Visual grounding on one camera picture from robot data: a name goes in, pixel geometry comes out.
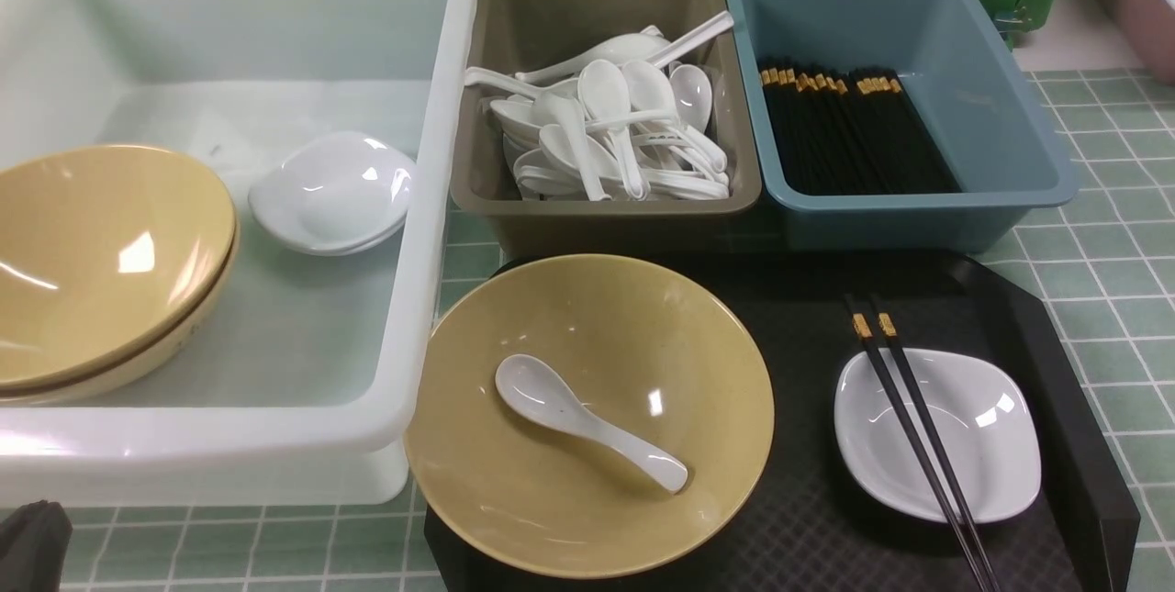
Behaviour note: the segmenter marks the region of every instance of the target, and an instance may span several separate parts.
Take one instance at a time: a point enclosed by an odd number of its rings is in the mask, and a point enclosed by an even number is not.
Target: taupe container
[[[726,0],[479,0],[469,65],[504,74],[539,69],[646,25],[674,40],[725,9]],[[730,154],[728,200],[523,202],[502,154],[502,133],[483,103],[501,93],[475,86],[466,87],[461,103],[454,201],[485,216],[513,257],[710,248],[730,216],[756,203],[763,179],[731,33],[683,61],[704,66],[714,81],[709,135]]]

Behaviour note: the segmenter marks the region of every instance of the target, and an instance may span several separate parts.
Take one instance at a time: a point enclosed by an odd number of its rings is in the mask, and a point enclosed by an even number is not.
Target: grout line
[[[183,525],[180,527],[180,539],[175,543],[175,552],[172,553],[172,564],[167,567],[167,585],[163,586],[163,592],[170,592],[172,585],[175,583],[175,564],[180,561],[180,551],[183,549],[183,540],[188,537],[188,525],[192,522],[192,512],[194,511],[193,505],[188,505],[188,512],[183,516]]]

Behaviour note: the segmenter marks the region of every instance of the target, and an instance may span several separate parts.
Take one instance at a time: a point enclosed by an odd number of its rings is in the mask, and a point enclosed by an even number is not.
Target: gray-blue container
[[[1073,200],[1069,156],[979,0],[727,0],[767,194],[794,250],[991,248],[1032,208]],[[763,58],[897,70],[962,191],[803,195],[788,186]]]

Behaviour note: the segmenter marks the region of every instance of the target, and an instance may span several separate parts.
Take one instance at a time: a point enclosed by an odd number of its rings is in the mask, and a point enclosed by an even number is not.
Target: tan melamine bowl
[[[100,368],[80,377],[63,379],[58,384],[38,386],[28,391],[0,390],[0,405],[61,404],[63,401],[88,399],[118,390],[155,371],[187,347],[194,334],[212,315],[216,303],[220,302],[222,291],[228,285],[229,275],[240,249],[241,231],[237,228],[228,257],[224,258],[224,265],[217,270],[215,282],[213,282],[208,294],[201,296],[200,302],[192,311],[180,317],[180,323],[175,328],[164,332],[146,349],[136,350],[129,358],[113,363],[108,368]]]
[[[599,417],[679,458],[670,496],[604,446],[533,425],[497,395],[508,355],[536,355]],[[697,547],[763,473],[771,379],[750,334],[683,275],[577,254],[508,271],[429,341],[404,439],[421,491],[465,541],[560,578],[644,571]]]
[[[0,173],[0,390],[125,361],[208,294],[236,210],[180,153],[94,146]]]

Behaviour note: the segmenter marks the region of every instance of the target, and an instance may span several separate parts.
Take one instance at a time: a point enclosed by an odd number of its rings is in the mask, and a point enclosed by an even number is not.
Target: black tray
[[[1126,590],[1139,512],[1043,304],[1027,291],[956,254],[713,254],[652,261],[713,291],[746,324],[767,362],[776,438],[750,500],[682,559],[642,574],[588,581],[503,565],[462,541],[430,511],[424,534],[450,592],[976,588],[948,527],[882,506],[844,466],[832,429],[833,393],[844,363],[860,351],[844,291],[880,294],[906,347],[989,361],[1025,392],[1041,443],[1043,492],[1022,514],[980,529],[1003,590]]]

